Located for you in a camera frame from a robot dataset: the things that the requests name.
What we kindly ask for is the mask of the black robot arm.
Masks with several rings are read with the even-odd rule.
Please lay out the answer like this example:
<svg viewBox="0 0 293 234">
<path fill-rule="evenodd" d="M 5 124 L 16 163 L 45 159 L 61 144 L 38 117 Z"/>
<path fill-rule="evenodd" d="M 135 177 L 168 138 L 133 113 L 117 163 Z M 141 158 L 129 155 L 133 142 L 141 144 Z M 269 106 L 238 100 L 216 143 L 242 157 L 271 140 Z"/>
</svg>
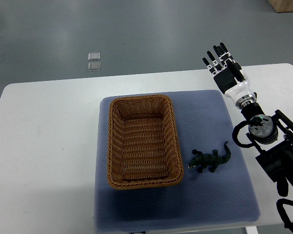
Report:
<svg viewBox="0 0 293 234">
<path fill-rule="evenodd" d="M 287 199 L 289 186 L 293 187 L 293 122 L 280 110 L 265 115 L 258 103 L 243 104 L 240 109 L 245 120 L 234 127 L 232 139 L 241 148 L 254 147 L 259 152 L 255 159 L 276 183 L 281 196 L 277 211 L 293 233 L 293 222 L 285 210 L 285 206 L 293 207 L 293 201 Z"/>
</svg>

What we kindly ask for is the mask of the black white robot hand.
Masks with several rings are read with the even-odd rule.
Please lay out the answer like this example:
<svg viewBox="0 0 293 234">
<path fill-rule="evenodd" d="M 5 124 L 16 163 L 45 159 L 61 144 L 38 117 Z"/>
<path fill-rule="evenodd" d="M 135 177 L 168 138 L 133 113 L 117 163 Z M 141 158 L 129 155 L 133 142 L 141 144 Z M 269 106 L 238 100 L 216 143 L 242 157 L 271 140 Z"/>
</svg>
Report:
<svg viewBox="0 0 293 234">
<path fill-rule="evenodd" d="M 213 76 L 217 87 L 226 97 L 231 98 L 238 109 L 256 102 L 256 93 L 250 90 L 250 81 L 235 61 L 224 43 L 213 46 L 214 53 L 207 51 L 203 63 Z"/>
</svg>

